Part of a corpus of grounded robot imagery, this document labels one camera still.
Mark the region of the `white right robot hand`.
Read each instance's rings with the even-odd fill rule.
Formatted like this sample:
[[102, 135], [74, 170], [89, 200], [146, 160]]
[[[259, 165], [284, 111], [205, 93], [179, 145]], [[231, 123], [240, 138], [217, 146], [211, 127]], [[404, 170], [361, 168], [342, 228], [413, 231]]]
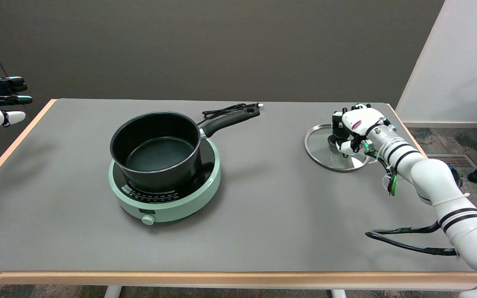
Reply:
[[332, 134], [328, 143], [343, 154], [344, 158], [359, 153], [362, 148], [371, 147], [367, 136], [377, 127], [386, 126], [392, 131], [396, 127], [371, 104], [358, 103], [351, 110], [343, 108], [332, 115]]

